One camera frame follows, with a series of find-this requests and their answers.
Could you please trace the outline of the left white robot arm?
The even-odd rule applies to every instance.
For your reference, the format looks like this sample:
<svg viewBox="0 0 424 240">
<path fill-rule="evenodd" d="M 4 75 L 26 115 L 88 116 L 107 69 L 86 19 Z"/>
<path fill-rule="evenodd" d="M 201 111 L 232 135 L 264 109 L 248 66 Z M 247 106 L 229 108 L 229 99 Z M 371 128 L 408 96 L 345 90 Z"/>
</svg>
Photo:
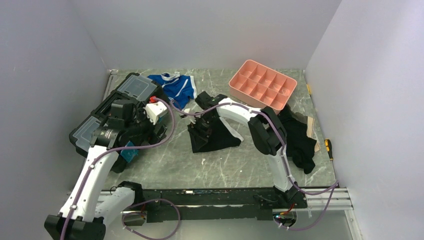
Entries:
<svg viewBox="0 0 424 240">
<path fill-rule="evenodd" d="M 123 210 L 139 209 L 144 203 L 143 187 L 124 181 L 99 202 L 102 188 L 122 151 L 148 149 L 132 146 L 133 138 L 149 136 L 169 105 L 156 97 L 139 107 L 132 100 L 115 100 L 105 123 L 93 134 L 88 154 L 78 180 L 58 214 L 48 215 L 44 228 L 54 240 L 102 240 L 108 226 Z"/>
</svg>

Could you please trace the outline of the black white underwear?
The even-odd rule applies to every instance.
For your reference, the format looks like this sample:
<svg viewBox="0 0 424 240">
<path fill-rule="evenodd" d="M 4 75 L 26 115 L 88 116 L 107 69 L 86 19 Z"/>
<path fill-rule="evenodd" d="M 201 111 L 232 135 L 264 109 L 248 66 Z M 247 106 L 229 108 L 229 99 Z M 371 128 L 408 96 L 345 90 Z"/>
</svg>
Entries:
<svg viewBox="0 0 424 240">
<path fill-rule="evenodd" d="M 234 130 L 222 117 L 217 117 L 217 121 L 212 125 L 212 135 L 209 142 L 204 146 L 192 146 L 193 153 L 208 153 L 226 148 L 238 147 L 244 138 Z"/>
</svg>

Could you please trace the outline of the pink divided organizer tray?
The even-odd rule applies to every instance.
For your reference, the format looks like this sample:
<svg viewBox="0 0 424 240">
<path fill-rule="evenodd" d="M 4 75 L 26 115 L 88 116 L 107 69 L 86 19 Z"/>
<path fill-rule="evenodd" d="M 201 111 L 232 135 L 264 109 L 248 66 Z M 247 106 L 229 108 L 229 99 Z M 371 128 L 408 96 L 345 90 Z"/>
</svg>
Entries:
<svg viewBox="0 0 424 240">
<path fill-rule="evenodd" d="M 228 83 L 232 97 L 254 108 L 271 107 L 277 114 L 284 109 L 297 84 L 294 78 L 251 59 L 243 63 Z"/>
</svg>

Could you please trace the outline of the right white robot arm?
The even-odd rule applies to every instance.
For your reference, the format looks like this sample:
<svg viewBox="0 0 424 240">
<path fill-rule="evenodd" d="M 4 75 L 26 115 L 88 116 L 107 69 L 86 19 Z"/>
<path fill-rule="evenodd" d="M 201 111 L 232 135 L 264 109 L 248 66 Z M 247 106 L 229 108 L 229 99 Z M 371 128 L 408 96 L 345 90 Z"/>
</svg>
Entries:
<svg viewBox="0 0 424 240">
<path fill-rule="evenodd" d="M 226 95 L 211 97 L 205 91 L 195 102 L 203 112 L 190 113 L 187 130 L 193 153 L 207 153 L 238 147 L 243 137 L 227 119 L 247 126 L 254 147 L 268 159 L 276 191 L 276 203 L 287 208 L 295 201 L 297 185 L 288 166 L 286 131 L 270 107 L 255 108 L 237 103 Z"/>
</svg>

